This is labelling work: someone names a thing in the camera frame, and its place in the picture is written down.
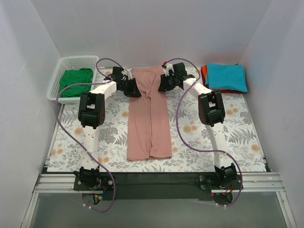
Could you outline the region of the pink t shirt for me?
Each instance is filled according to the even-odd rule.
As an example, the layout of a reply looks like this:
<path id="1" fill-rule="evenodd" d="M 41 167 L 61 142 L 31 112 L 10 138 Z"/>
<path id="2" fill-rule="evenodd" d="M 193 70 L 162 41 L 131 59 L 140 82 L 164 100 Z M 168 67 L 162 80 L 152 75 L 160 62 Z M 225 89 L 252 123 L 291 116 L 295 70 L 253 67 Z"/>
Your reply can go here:
<path id="1" fill-rule="evenodd" d="M 172 157 L 167 97 L 159 92 L 163 68 L 134 69 L 133 77 L 141 97 L 129 99 L 127 160 Z"/>

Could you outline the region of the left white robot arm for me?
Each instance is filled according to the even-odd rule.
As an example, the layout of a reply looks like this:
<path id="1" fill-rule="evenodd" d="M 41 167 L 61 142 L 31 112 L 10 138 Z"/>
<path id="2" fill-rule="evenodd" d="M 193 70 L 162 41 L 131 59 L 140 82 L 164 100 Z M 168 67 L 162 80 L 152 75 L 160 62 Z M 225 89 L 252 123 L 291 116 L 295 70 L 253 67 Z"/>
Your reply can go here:
<path id="1" fill-rule="evenodd" d="M 102 184 L 98 163 L 98 137 L 105 121 L 105 101 L 117 91 L 122 91 L 126 97 L 141 97 L 130 69 L 114 66 L 109 78 L 80 96 L 78 119 L 83 128 L 86 155 L 75 175 L 91 190 L 98 189 Z"/>

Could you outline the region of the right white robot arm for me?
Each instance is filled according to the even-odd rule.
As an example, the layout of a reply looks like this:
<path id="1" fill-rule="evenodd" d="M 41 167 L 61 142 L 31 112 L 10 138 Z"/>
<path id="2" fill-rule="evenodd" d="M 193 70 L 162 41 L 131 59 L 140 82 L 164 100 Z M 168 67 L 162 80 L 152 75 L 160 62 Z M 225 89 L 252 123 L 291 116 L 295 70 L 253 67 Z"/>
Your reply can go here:
<path id="1" fill-rule="evenodd" d="M 209 133 L 214 153 L 214 183 L 221 189 L 227 188 L 237 179 L 237 169 L 228 153 L 224 134 L 225 108 L 221 92 L 206 88 L 199 77 L 188 74 L 184 63 L 164 62 L 162 67 L 164 73 L 158 91 L 168 92 L 179 87 L 184 91 L 181 100 L 188 93 L 197 99 L 199 119 Z"/>

